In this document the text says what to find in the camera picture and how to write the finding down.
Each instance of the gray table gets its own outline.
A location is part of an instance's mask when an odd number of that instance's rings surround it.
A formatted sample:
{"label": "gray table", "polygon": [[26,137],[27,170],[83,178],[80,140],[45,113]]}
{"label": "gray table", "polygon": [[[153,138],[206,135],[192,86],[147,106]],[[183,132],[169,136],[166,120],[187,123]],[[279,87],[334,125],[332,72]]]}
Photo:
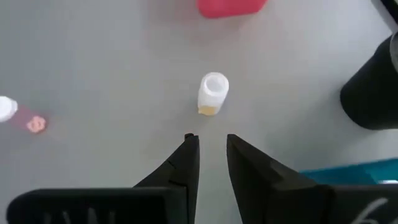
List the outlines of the gray table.
{"label": "gray table", "polygon": [[[235,133],[297,169],[398,155],[397,131],[367,131],[338,92],[391,30],[371,1],[270,0],[209,20],[195,0],[3,0],[0,91],[49,117],[32,136],[0,125],[0,216],[42,187],[130,187],[200,136],[197,223],[241,223],[229,181]],[[230,89],[197,114],[204,74]]]}

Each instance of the white cap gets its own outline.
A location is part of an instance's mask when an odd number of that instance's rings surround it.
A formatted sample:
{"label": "white cap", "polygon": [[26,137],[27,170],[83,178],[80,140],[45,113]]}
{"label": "white cap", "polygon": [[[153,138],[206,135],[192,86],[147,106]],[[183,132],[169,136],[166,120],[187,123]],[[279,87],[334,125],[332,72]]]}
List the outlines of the white cap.
{"label": "white cap", "polygon": [[0,96],[0,122],[11,119],[18,110],[18,103],[6,96]]}

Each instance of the pink object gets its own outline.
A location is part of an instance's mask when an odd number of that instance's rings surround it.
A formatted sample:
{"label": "pink object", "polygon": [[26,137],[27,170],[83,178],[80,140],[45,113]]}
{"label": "pink object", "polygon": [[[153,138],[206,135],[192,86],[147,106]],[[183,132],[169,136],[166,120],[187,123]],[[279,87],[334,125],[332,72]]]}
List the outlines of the pink object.
{"label": "pink object", "polygon": [[200,13],[208,18],[238,16],[260,11],[267,0],[197,0]]}
{"label": "pink object", "polygon": [[0,122],[11,123],[35,134],[46,128],[46,120],[43,117],[6,96],[0,96]]}

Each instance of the teal object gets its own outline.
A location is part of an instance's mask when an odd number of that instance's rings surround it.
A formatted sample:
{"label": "teal object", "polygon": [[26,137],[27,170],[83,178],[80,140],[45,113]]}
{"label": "teal object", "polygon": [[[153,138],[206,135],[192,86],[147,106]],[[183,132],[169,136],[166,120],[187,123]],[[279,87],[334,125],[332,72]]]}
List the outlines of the teal object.
{"label": "teal object", "polygon": [[378,184],[383,180],[398,180],[398,158],[328,169],[305,170],[301,174],[319,184]]}

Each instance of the red container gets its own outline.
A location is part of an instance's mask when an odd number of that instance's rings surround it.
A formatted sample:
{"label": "red container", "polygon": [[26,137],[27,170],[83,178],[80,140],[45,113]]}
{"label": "red container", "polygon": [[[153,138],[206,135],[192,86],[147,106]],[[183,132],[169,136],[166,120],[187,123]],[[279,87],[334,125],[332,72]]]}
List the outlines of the red container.
{"label": "red container", "polygon": [[197,0],[200,13],[208,18],[238,16],[260,11],[267,0]]}

